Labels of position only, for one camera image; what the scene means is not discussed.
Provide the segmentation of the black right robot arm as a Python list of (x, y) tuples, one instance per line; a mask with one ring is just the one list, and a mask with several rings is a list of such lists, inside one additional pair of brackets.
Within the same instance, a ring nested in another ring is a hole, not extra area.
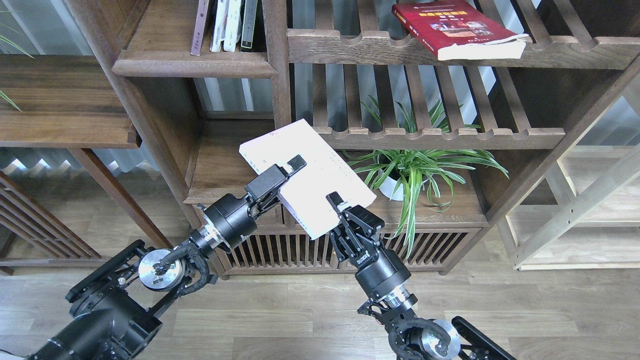
[(411, 273), (394, 251), (385, 248), (385, 223), (361, 205), (349, 206), (336, 192), (327, 196), (339, 223), (329, 237), (339, 261), (356, 267), (355, 278), (366, 302), (358, 313), (384, 326), (398, 360), (511, 360), (498, 346), (461, 316), (452, 321), (418, 317), (418, 301), (406, 290)]

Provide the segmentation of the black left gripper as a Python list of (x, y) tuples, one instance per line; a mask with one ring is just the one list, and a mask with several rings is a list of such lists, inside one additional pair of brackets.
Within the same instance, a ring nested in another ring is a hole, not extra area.
[(198, 248), (212, 253), (237, 248), (257, 228), (256, 219), (279, 202), (281, 187), (307, 165), (301, 154), (281, 166), (270, 166), (246, 186), (243, 197), (227, 193), (203, 210), (205, 225), (198, 230)]

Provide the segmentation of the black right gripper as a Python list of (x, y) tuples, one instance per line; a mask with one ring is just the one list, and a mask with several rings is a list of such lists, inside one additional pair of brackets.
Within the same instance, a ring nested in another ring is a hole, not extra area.
[(356, 267), (355, 278), (368, 297), (364, 306), (413, 306), (418, 299), (405, 287), (411, 273), (382, 243), (384, 221), (361, 205), (348, 206), (337, 191), (326, 199), (339, 220), (329, 232), (334, 253)]

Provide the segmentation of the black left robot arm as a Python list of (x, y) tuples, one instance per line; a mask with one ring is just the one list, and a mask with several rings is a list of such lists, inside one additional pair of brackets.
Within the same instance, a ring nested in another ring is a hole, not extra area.
[(146, 247), (143, 240), (72, 287), (71, 323), (29, 360), (130, 360), (162, 328), (160, 316), (182, 296), (213, 284), (209, 260), (227, 253), (256, 231), (256, 219), (279, 202), (281, 187), (306, 166), (301, 155), (274, 164), (249, 182), (246, 194), (226, 194), (203, 210), (205, 224), (176, 248)]

